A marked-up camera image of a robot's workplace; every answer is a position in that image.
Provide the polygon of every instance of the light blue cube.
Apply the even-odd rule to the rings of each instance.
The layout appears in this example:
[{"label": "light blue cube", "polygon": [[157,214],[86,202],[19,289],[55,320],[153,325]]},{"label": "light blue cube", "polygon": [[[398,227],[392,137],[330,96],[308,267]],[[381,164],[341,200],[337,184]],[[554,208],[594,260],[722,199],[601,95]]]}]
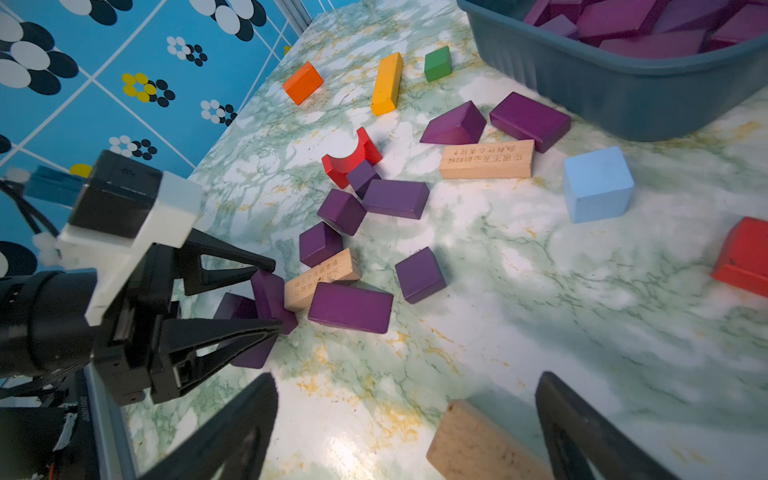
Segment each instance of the light blue cube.
[{"label": "light blue cube", "polygon": [[619,147],[565,160],[563,195],[573,223],[624,215],[634,180]]}]

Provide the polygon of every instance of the red block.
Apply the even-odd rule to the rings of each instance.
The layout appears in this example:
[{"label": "red block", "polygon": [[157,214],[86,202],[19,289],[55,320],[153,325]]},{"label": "red block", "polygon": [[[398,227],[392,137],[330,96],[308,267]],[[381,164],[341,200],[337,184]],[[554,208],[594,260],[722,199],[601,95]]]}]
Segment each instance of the red block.
[{"label": "red block", "polygon": [[741,219],[728,234],[712,277],[768,296],[768,222]]},{"label": "red block", "polygon": [[360,165],[363,160],[367,160],[371,165],[376,165],[381,159],[382,155],[370,137],[368,137],[368,132],[366,132],[365,128],[360,127],[357,129],[357,148],[355,151],[344,158],[326,155],[323,157],[323,169],[339,188],[345,188],[349,185],[346,175],[354,167]]}]

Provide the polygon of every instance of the blue component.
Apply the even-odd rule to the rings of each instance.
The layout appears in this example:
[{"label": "blue component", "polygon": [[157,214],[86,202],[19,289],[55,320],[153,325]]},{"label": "blue component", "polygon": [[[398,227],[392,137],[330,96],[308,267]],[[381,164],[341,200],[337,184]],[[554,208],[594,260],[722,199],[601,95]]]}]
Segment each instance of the blue component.
[{"label": "blue component", "polygon": [[565,160],[563,195],[573,223],[624,215],[633,190],[634,180],[619,147]]},{"label": "blue component", "polygon": [[39,166],[24,187],[24,196],[74,207],[85,179],[60,170]]}]

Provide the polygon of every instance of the orange block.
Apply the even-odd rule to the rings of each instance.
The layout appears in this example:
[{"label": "orange block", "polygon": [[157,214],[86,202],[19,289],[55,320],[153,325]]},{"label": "orange block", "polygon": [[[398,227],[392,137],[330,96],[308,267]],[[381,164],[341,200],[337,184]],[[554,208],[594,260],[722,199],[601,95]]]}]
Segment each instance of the orange block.
[{"label": "orange block", "polygon": [[320,77],[312,64],[307,62],[283,84],[283,90],[291,97],[291,100],[300,105],[322,84],[323,78]]}]

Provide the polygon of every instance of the green block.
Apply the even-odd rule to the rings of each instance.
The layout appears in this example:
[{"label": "green block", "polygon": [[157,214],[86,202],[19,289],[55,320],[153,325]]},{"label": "green block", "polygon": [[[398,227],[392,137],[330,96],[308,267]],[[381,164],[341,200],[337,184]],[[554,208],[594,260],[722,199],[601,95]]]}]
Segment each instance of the green block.
[{"label": "green block", "polygon": [[428,53],[424,61],[424,76],[427,81],[435,81],[451,74],[451,51],[448,45]]}]

